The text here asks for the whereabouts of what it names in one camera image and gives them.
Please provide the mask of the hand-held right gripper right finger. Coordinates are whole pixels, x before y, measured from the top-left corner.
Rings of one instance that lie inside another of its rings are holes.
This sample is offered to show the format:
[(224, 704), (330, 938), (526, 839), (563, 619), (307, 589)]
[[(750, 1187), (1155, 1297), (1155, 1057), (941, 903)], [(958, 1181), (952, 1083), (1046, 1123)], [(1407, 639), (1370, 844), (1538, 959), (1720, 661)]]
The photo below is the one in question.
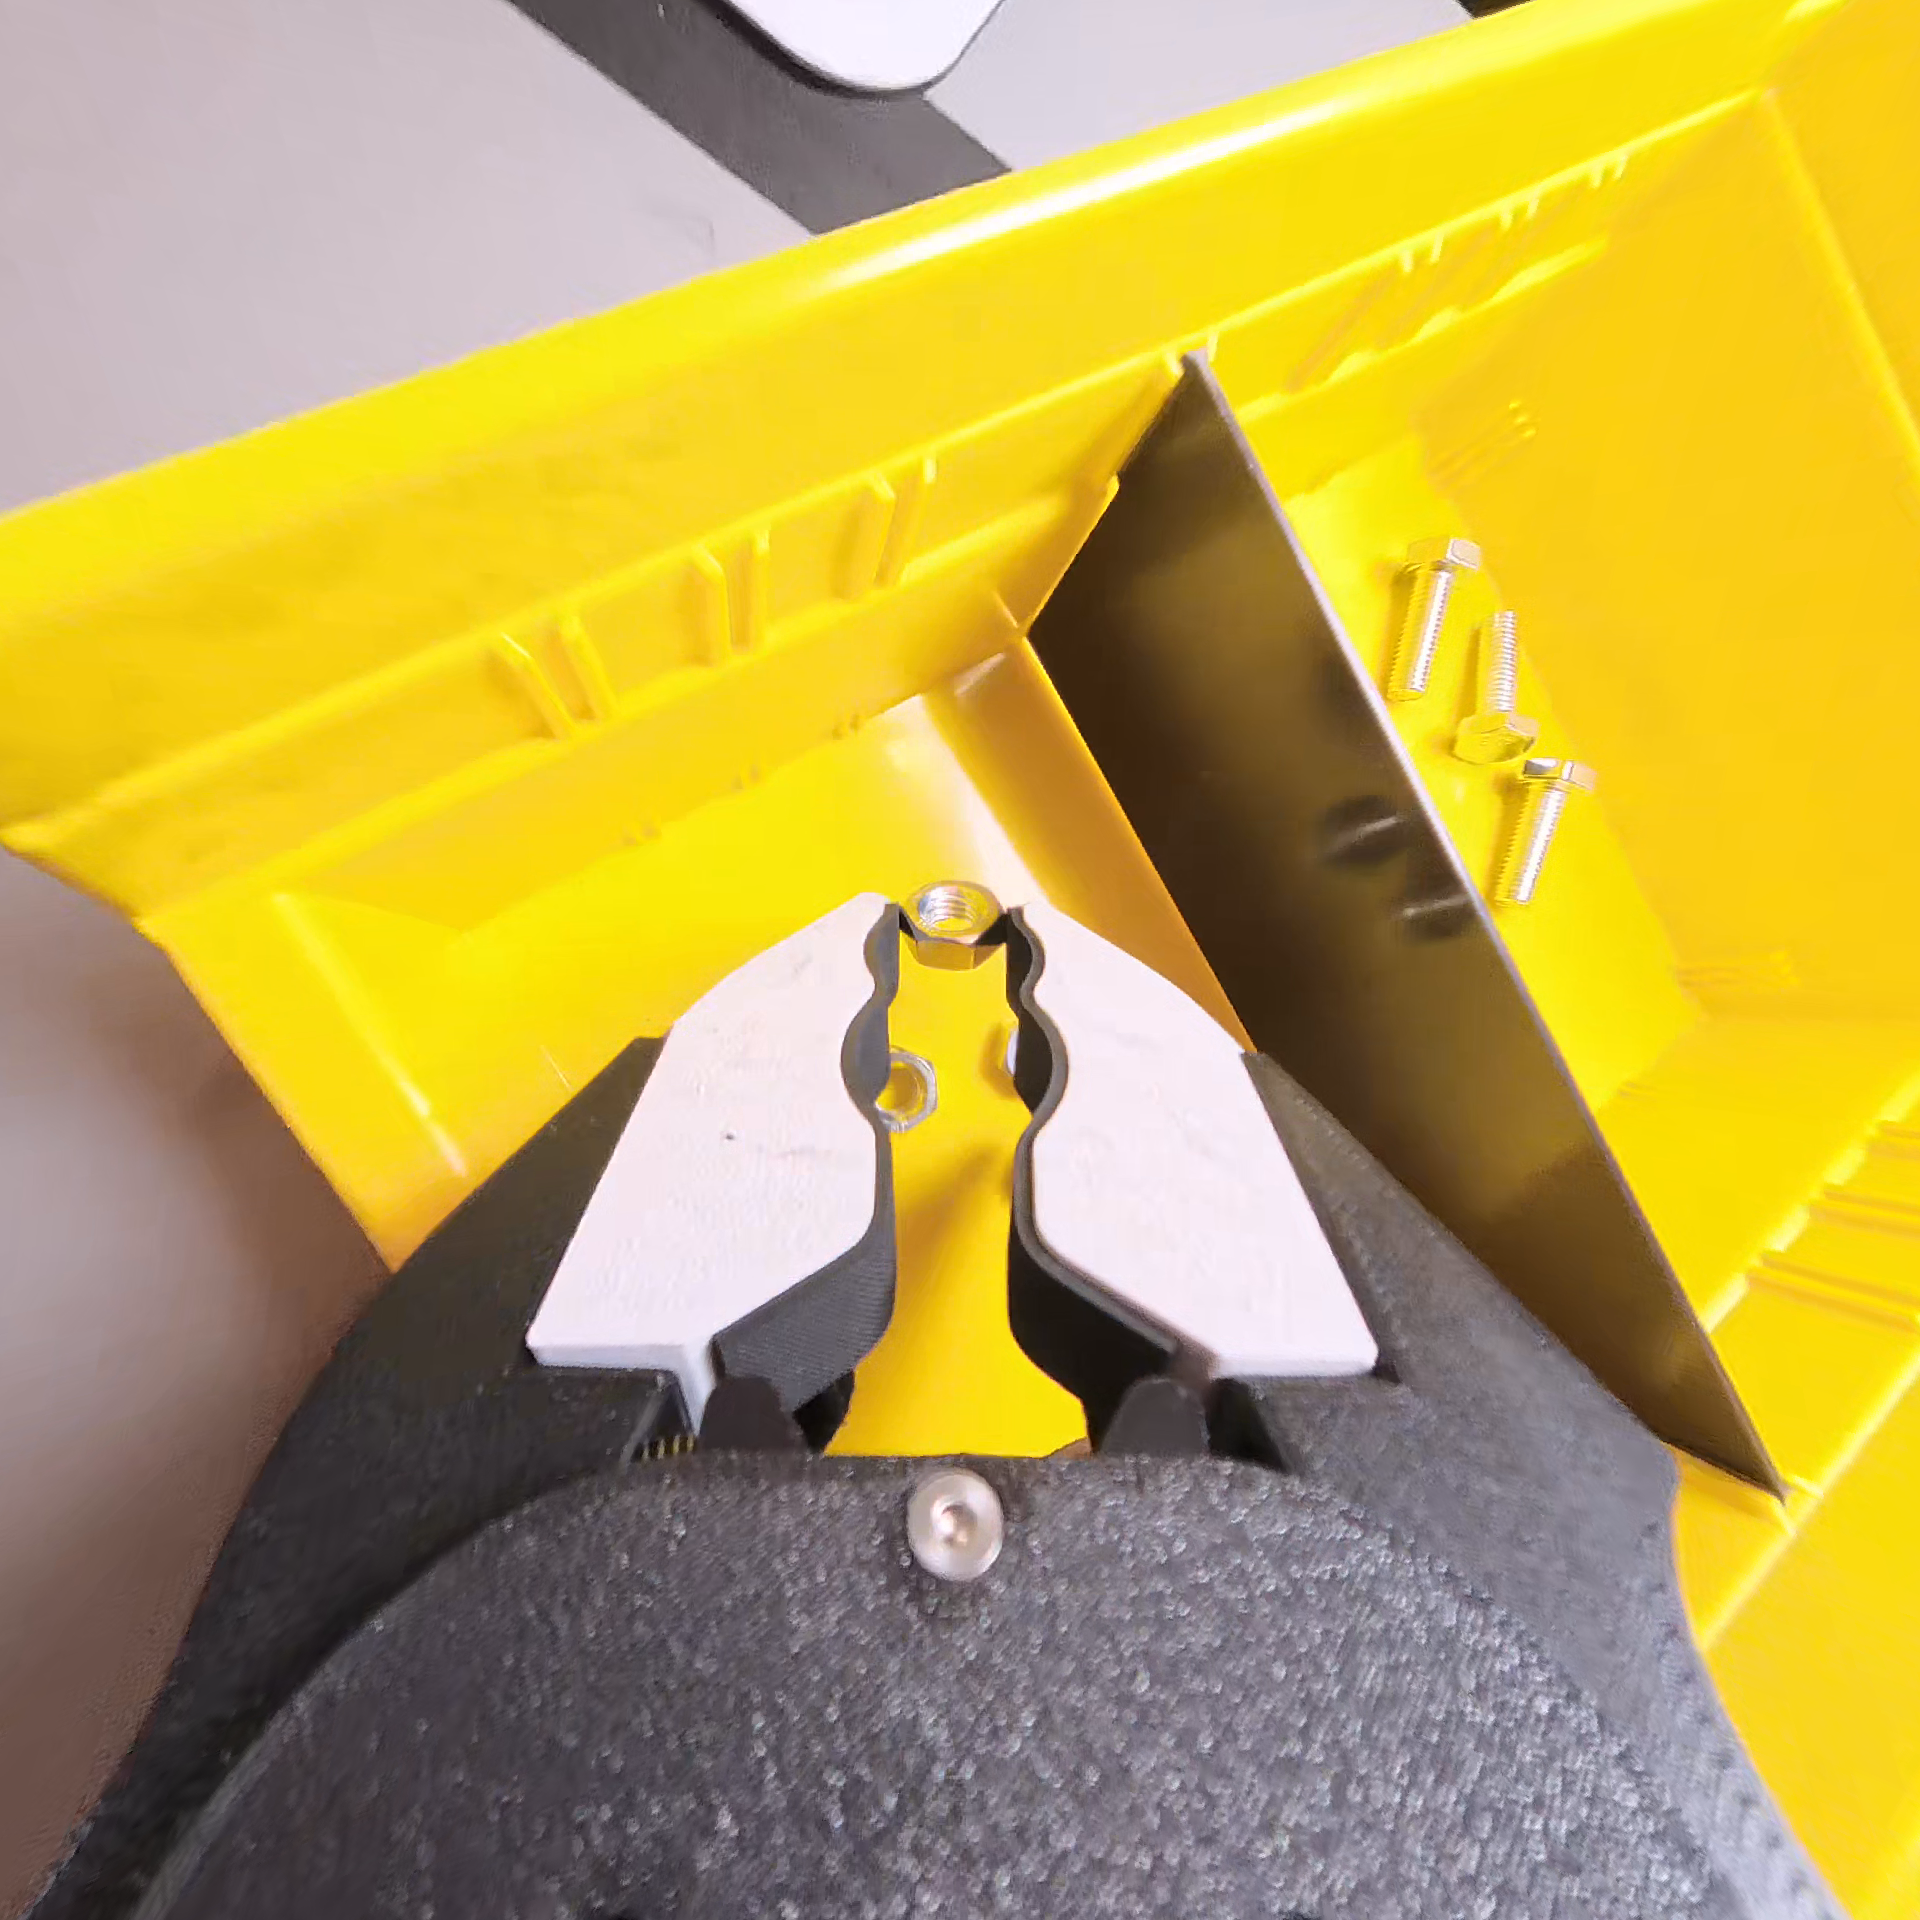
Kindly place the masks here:
[(1016, 1207), (1037, 1257), (1189, 1381), (1367, 1377), (1377, 1341), (1236, 1036), (1052, 905), (1007, 938), (1046, 1069)]

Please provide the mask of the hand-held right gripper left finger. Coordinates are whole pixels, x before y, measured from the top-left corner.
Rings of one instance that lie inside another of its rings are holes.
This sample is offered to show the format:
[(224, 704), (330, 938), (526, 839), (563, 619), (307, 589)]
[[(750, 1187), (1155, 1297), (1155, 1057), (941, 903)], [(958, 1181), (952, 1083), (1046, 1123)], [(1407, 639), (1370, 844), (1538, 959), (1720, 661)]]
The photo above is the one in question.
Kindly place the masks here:
[(702, 1426), (726, 1381), (838, 1428), (898, 1297), (891, 1136), (900, 908), (854, 895), (672, 1023), (526, 1346), (657, 1372)]

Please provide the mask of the yellow plastic bin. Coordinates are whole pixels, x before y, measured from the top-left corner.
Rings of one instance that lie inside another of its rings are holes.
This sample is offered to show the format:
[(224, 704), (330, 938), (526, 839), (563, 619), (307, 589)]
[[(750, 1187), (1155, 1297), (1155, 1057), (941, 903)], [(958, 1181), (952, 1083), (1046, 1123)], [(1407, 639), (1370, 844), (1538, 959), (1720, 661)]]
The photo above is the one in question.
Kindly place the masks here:
[[(1048, 681), (1191, 352), (1784, 1499), (1255, 1053)], [(1525, 906), (1499, 610), (1595, 771)], [(388, 1268), (33, 1916), (1915, 1916), (1915, 5), (1522, 6), (10, 515), (4, 847)], [(672, 1025), (854, 896), (938, 1109), (845, 1421), (540, 1364)], [(1029, 905), (1249, 1057), (1370, 1374), (1039, 1257)]]

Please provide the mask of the black bin divider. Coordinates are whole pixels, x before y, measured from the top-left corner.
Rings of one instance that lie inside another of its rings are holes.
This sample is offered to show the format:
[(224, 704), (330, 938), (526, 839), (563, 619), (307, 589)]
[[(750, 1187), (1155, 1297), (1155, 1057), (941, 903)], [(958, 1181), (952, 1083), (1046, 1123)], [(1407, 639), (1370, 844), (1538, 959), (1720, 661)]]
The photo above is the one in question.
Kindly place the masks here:
[(1199, 350), (1028, 640), (1255, 1053), (1659, 1441), (1784, 1499)]

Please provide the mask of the silver hex bolt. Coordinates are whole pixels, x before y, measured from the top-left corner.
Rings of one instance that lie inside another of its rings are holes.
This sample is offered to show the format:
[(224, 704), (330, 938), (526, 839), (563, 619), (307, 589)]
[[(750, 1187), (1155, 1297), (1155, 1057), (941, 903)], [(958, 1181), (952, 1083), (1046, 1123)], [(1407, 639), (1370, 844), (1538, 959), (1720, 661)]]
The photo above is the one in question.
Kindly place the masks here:
[(1528, 756), (1517, 771), (1519, 810), (1499, 852), (1493, 901), (1525, 906), (1539, 890), (1546, 865), (1575, 797), (1595, 793), (1598, 772), (1575, 759)]
[(1473, 707), (1454, 726), (1452, 756), (1469, 767), (1496, 767), (1530, 756), (1539, 722), (1519, 708), (1519, 616), (1499, 609), (1475, 640)]
[(1403, 620), (1384, 685), (1392, 704), (1410, 704), (1427, 693), (1457, 579), (1479, 564), (1482, 548), (1469, 538), (1417, 540), (1405, 550)]

